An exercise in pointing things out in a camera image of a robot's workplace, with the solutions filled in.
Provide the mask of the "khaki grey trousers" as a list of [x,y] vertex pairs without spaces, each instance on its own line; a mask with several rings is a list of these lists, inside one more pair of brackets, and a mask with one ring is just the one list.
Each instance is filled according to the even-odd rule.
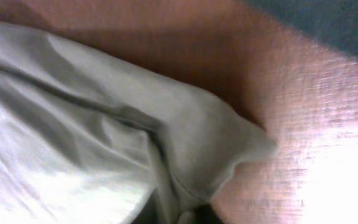
[[0,22],[0,223],[194,223],[275,150],[208,91]]

